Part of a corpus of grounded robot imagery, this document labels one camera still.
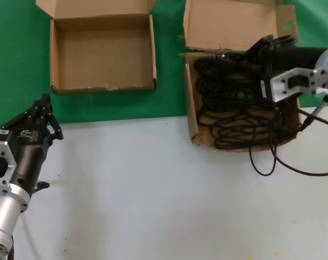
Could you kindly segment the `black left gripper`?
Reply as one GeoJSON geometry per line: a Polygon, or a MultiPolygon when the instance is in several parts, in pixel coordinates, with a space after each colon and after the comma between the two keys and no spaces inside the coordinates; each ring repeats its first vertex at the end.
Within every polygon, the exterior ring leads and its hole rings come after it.
{"type": "Polygon", "coordinates": [[[52,140],[63,140],[62,129],[52,113],[51,98],[42,95],[33,105],[1,126],[9,130],[15,142],[16,168],[10,183],[32,195],[52,140]],[[47,125],[51,124],[53,133],[47,125]]]}

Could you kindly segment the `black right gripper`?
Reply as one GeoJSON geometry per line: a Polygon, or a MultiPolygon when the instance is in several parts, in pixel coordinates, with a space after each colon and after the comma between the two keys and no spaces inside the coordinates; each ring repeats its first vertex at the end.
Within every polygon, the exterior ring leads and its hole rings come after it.
{"type": "Polygon", "coordinates": [[[294,68],[314,70],[316,63],[327,48],[295,47],[294,35],[274,37],[267,35],[246,51],[248,63],[269,65],[266,78],[270,79],[294,68]]]}

